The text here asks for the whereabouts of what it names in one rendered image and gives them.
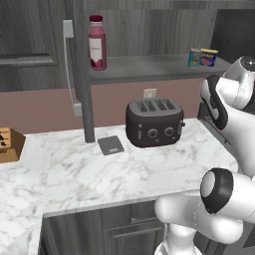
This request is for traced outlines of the grey cabinet shelf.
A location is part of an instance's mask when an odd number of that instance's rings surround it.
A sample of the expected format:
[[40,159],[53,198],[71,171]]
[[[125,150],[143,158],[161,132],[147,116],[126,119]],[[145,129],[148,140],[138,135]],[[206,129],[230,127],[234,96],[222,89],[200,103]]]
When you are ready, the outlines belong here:
[[188,54],[108,57],[104,71],[90,71],[93,85],[183,80],[222,75],[230,64],[216,58],[213,67],[189,68]]

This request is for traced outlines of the grey open cabinet door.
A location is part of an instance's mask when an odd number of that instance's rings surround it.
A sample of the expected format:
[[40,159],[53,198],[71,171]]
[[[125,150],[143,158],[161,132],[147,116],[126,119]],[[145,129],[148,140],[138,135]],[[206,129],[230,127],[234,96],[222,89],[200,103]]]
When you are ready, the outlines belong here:
[[76,87],[76,96],[82,103],[85,142],[90,143],[95,141],[95,128],[84,0],[72,0],[72,15],[74,22],[75,50],[79,78],[79,84]]

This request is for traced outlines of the grey base cabinet door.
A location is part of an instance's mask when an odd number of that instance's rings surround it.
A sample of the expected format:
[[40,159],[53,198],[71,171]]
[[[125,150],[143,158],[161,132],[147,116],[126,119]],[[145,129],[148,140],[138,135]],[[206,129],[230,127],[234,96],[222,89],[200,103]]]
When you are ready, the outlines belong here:
[[47,255],[104,255],[100,210],[44,218],[42,236]]

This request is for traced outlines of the dark open cabinet door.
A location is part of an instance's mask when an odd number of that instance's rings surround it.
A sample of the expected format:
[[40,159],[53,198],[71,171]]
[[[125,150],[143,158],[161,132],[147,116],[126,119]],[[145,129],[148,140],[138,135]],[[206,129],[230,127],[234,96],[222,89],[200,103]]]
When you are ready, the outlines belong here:
[[255,57],[255,9],[218,10],[210,48],[228,63]]

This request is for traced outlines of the grey kitchen scale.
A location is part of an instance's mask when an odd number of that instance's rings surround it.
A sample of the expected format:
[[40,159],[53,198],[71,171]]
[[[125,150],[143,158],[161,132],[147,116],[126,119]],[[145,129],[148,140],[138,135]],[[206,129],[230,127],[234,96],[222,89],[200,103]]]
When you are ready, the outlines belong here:
[[110,155],[124,151],[124,147],[116,135],[99,138],[98,144],[103,155]]

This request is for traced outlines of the dark grey four-slot toaster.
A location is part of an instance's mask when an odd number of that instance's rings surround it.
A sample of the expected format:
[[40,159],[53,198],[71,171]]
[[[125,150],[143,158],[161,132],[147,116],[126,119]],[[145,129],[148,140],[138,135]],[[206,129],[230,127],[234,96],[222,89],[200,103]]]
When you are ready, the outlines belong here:
[[179,103],[168,98],[139,99],[126,109],[126,134],[137,147],[155,147],[179,141],[184,112]]

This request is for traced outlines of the red juice bottle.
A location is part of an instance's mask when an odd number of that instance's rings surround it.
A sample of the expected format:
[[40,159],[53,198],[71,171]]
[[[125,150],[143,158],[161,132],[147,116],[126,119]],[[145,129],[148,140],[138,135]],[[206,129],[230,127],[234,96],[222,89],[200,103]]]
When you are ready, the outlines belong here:
[[101,15],[90,16],[89,48],[90,62],[94,71],[104,71],[107,68],[106,32]]

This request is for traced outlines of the teal tin can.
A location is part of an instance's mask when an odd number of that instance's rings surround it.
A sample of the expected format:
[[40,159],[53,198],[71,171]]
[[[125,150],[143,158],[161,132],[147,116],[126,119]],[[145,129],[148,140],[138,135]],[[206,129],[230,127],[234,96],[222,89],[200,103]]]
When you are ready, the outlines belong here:
[[201,50],[191,49],[189,51],[188,67],[198,68],[200,66],[200,59],[201,59]]

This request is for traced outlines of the yellow and blue food tin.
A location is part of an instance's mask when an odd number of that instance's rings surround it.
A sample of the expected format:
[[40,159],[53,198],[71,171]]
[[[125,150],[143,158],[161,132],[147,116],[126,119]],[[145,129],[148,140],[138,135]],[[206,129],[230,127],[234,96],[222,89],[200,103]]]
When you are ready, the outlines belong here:
[[218,54],[217,50],[202,48],[201,49],[200,65],[207,66],[207,67],[213,67],[215,65],[217,54]]

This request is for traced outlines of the grey drawer front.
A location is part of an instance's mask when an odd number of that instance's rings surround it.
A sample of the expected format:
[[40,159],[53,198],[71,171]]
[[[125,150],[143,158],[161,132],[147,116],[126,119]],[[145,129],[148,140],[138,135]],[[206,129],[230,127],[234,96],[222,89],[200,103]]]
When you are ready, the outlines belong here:
[[[136,236],[115,238],[116,232],[136,231],[146,228],[162,227],[160,231]],[[163,239],[164,226],[158,220],[138,223],[104,231],[105,255],[154,255],[154,251]]]

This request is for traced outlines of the wooden knife block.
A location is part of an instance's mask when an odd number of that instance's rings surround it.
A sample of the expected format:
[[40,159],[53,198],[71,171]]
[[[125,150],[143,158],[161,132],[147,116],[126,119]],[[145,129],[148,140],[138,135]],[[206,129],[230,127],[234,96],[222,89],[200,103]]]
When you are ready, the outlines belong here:
[[0,163],[18,161],[26,137],[10,127],[0,127]]

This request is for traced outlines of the grey closed wall cabinet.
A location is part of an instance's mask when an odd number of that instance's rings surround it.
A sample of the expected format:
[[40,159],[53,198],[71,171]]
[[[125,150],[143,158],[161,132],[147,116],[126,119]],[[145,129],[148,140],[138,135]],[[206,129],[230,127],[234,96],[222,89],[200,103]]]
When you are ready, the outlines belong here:
[[70,0],[0,0],[0,92],[64,89]]

